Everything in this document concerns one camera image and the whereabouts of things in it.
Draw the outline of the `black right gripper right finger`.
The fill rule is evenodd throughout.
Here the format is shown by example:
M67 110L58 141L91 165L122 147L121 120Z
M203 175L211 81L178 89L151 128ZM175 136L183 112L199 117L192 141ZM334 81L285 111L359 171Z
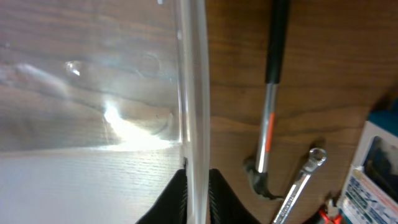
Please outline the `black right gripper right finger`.
M208 196L211 224L260 224L218 169L209 170Z

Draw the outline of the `silver ring wrench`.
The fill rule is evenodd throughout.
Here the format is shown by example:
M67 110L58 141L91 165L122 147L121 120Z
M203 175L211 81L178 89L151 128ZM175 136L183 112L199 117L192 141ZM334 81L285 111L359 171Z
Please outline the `silver ring wrench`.
M326 159L327 152L322 148L315 147L308 152L308 159L299 170L272 224L284 224L286 222L307 182Z

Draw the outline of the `small claw hammer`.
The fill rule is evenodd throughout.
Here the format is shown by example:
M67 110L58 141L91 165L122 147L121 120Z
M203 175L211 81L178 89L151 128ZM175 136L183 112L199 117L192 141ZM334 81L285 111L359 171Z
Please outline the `small claw hammer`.
M269 39L266 55L265 84L266 92L262 110L259 139L256 153L244 161L244 168L248 175L253 192L266 200L282 200L283 196L275 195L269 190L268 165L272 147L272 135L275 123L275 107L277 93L284 61L285 41L289 23L291 0L273 0L271 4L271 18Z

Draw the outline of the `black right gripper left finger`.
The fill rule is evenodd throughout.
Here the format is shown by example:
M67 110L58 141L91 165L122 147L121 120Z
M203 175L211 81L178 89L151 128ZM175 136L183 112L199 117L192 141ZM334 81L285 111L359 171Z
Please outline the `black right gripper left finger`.
M153 206L137 221L137 224L186 224L187 223L187 158L183 169L176 171Z

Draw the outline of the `white teal screwdriver box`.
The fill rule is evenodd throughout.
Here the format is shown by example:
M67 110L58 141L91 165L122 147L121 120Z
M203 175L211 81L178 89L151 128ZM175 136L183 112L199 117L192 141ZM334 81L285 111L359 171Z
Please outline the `white teal screwdriver box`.
M338 208L346 223L397 224L396 101L370 112Z

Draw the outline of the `clear plastic container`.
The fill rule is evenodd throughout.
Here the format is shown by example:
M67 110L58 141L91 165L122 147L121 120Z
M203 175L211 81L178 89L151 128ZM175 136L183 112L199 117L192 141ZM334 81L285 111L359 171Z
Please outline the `clear plastic container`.
M205 223L204 1L1 0L2 223L137 223L185 158Z

